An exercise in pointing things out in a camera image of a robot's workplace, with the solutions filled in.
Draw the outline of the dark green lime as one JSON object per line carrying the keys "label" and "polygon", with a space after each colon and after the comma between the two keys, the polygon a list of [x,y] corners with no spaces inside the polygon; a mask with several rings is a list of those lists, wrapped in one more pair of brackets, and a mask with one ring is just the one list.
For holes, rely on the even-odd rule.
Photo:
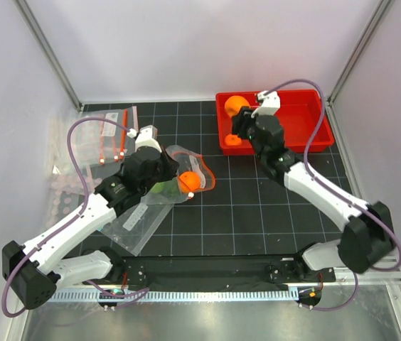
{"label": "dark green lime", "polygon": [[177,197],[181,194],[177,178],[164,182],[164,195],[166,197]]}

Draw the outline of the orange fruit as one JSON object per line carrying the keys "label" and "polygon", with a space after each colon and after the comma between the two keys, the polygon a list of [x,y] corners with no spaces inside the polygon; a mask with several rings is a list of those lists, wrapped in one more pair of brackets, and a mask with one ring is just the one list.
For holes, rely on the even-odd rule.
{"label": "orange fruit", "polygon": [[233,95],[227,98],[224,104],[225,113],[231,119],[237,116],[243,107],[250,108],[250,103],[239,95]]}
{"label": "orange fruit", "polygon": [[201,178],[193,171],[186,171],[178,177],[179,187],[182,192],[195,192],[201,188]]}

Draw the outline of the orange zipper clear bag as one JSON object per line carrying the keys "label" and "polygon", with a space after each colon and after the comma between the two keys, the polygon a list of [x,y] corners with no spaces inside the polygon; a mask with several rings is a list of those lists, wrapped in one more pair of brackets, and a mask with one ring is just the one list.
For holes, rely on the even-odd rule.
{"label": "orange zipper clear bag", "polygon": [[178,145],[169,146],[166,151],[178,163],[176,177],[170,181],[155,184],[141,199],[141,203],[175,205],[215,187],[215,176],[205,164],[202,155]]}

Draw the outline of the light green lime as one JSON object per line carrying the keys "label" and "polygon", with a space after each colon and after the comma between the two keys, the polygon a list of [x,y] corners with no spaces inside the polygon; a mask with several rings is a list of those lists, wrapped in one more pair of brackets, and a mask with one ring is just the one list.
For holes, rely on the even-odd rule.
{"label": "light green lime", "polygon": [[163,191],[166,190],[166,183],[165,182],[160,182],[156,183],[150,190],[151,193],[162,193]]}

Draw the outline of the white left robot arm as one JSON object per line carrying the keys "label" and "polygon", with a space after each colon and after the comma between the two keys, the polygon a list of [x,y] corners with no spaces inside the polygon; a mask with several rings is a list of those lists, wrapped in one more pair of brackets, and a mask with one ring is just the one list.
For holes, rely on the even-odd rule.
{"label": "white left robot arm", "polygon": [[23,244],[11,241],[4,246],[6,291],[13,291],[25,309],[33,310],[66,286],[93,279],[108,284],[121,281],[125,262],[112,248],[100,247],[75,258],[67,254],[94,231],[138,205],[157,183],[176,178],[178,168],[165,149],[145,146],[125,157],[115,174],[103,178],[84,203],[56,225]]}

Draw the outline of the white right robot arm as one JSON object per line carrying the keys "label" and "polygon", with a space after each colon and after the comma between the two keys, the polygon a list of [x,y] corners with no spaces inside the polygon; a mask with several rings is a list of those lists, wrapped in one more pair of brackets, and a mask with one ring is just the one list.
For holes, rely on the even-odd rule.
{"label": "white right robot arm", "polygon": [[266,176],[319,209],[341,231],[340,239],[316,243],[298,253],[293,264],[300,281],[319,270],[345,266],[363,274],[397,246],[390,211],[340,189],[286,147],[278,118],[242,107],[232,118],[232,133],[250,142]]}

